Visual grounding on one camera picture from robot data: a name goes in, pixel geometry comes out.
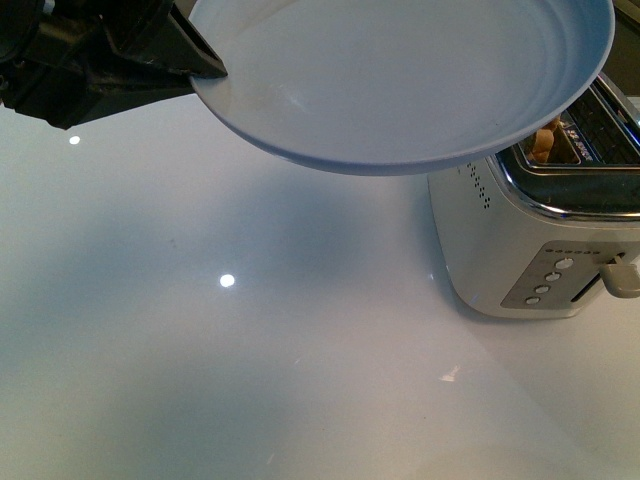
toaster vent holes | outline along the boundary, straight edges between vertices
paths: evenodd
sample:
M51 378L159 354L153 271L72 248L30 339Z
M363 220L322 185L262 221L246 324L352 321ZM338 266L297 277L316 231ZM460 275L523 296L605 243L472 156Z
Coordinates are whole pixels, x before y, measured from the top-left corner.
M487 210L491 206L491 197L487 195L485 187L481 183L480 175L477 172L477 166L472 163L467 163L467 170L469 170L469 177L473 180L473 186L478 191L478 198L482 202L482 208Z

chrome trim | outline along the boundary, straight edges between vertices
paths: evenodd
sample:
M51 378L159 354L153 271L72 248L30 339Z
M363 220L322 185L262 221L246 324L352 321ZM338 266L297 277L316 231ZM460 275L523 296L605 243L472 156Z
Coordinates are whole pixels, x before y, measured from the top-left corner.
M566 211L551 205L545 205L543 203L533 200L528 195L524 194L513 182L509 176L509 172L506 171L504 165L498 160L495 155L485 157L498 188L504 194L504 196L513 205L527 210L529 213L538 214L544 218L556 220L556 221L576 221L576 222L603 222L603 223L628 223L637 222L640 220L640 212L637 213L604 213L604 212L574 212Z

toaster button panel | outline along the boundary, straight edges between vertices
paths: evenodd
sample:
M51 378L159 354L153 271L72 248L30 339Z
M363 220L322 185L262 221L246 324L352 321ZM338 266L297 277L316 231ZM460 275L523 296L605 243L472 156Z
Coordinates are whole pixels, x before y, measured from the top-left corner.
M503 299L503 308L566 310L591 288L601 288L599 267L616 255L629 260L640 254L640 242L546 243Z

stainless steel toaster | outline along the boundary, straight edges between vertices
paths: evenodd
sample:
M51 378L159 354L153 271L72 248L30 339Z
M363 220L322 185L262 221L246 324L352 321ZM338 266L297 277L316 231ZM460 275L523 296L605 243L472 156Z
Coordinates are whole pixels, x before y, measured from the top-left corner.
M600 75L530 138L429 174L442 251L463 301L499 317L559 318L604 287L640 296L639 121Z

toaster control button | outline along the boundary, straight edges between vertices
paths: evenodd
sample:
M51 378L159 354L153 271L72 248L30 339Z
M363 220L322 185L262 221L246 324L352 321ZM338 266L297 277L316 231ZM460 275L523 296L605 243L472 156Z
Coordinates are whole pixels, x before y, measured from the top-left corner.
M555 282L556 280L560 280L560 277L562 277L561 273L558 272L552 272L552 273L548 273L546 277L544 277L544 279L547 282Z
M558 260L555 265L558 270L566 270L573 267L573 258L563 258Z

